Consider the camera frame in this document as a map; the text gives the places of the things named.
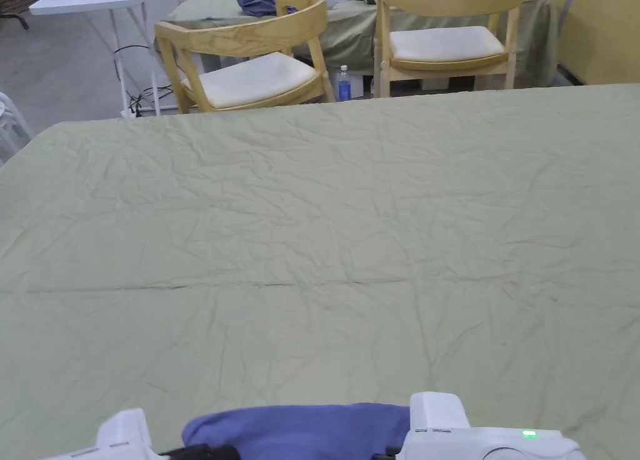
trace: wire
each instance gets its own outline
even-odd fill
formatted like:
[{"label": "wire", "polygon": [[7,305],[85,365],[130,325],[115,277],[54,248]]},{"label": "wire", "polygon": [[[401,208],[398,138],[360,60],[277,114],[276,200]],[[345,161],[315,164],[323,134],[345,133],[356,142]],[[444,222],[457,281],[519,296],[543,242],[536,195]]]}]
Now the wire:
[{"label": "wire", "polygon": [[[116,55],[116,54],[118,54],[118,53],[120,53],[120,52],[122,52],[122,51],[124,51],[124,50],[127,50],[127,49],[133,49],[133,48],[149,50],[149,46],[147,46],[147,45],[131,44],[131,45],[126,45],[126,46],[121,46],[121,48],[116,49],[116,50],[113,52],[113,68],[115,69],[116,77],[117,77],[117,81],[118,81],[118,82],[122,82],[122,80],[121,80],[121,77],[119,77],[119,74],[118,74],[118,65],[117,65],[117,63],[116,63],[115,55]],[[164,93],[164,94],[162,94],[162,95],[160,95],[160,96],[158,97],[158,101],[160,101],[160,99],[162,99],[162,98],[164,98],[165,96],[170,95],[171,93],[173,93],[173,92],[174,92],[174,90],[172,90],[172,89],[171,89],[171,85],[165,85],[165,86],[163,86],[163,87],[158,87],[158,88],[157,88],[157,90],[158,90],[158,91],[160,91],[160,90],[168,90],[168,91],[167,91],[167,93]],[[141,107],[140,107],[140,103],[142,102],[142,98],[143,98],[143,97],[146,95],[146,93],[148,93],[149,91],[153,91],[153,87],[145,88],[145,89],[144,89],[144,90],[142,90],[142,92],[140,92],[140,94],[138,94],[137,96],[132,95],[128,90],[126,90],[127,95],[129,95],[129,111],[130,111],[132,114],[135,114],[137,118],[142,116],[142,114],[140,113],[140,108],[141,108]]]}]

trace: concrete floor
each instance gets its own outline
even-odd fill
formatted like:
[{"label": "concrete floor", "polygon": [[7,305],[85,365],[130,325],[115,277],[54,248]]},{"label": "concrete floor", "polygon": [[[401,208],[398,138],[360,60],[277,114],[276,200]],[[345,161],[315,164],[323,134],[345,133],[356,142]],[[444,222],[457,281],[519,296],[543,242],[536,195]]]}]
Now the concrete floor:
[{"label": "concrete floor", "polygon": [[[149,0],[150,22],[161,21],[177,6],[178,0]],[[108,13],[90,15],[111,41]],[[123,102],[112,56],[84,15],[25,12],[23,16],[28,31],[15,19],[0,19],[0,91],[14,101],[34,134],[60,121],[118,117]],[[123,45],[143,42],[125,10],[116,12],[116,22]],[[140,87],[151,87],[146,50],[129,49],[123,54]],[[169,83],[157,63],[156,74],[159,85]],[[164,101],[175,103],[170,96]]]}]

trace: blue cloth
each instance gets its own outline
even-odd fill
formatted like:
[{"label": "blue cloth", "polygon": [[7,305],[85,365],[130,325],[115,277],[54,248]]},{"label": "blue cloth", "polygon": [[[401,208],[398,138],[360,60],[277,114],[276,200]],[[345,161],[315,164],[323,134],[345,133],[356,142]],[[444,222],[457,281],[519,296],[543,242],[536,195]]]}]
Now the blue cloth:
[{"label": "blue cloth", "polygon": [[408,407],[273,406],[198,417],[182,440],[185,446],[230,444],[242,460],[371,460],[386,446],[401,446],[408,431]]},{"label": "blue cloth", "polygon": [[[242,9],[242,13],[251,16],[265,16],[276,14],[276,0],[238,0],[238,5]],[[289,13],[296,11],[295,8],[289,7]]]}]

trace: water bottle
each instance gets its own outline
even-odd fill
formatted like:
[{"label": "water bottle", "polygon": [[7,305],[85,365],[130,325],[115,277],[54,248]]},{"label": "water bottle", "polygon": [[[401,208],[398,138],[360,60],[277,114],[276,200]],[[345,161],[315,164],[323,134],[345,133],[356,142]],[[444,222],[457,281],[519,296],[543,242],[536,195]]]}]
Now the water bottle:
[{"label": "water bottle", "polygon": [[351,81],[349,80],[349,74],[347,74],[346,65],[342,65],[340,67],[340,80],[338,81],[338,96],[340,97],[341,102],[351,99]]}]

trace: chair seat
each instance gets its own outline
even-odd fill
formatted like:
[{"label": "chair seat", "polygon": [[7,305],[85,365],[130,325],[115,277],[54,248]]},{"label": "chair seat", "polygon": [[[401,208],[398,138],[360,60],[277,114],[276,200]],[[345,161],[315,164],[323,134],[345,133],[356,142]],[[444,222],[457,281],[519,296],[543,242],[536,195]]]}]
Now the chair seat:
[{"label": "chair seat", "polygon": [[[210,71],[200,78],[213,108],[223,109],[286,93],[318,75],[313,67],[275,52]],[[182,83],[191,88],[188,80]]]},{"label": "chair seat", "polygon": [[485,27],[411,30],[391,33],[396,60],[456,62],[504,53],[504,46]]}]

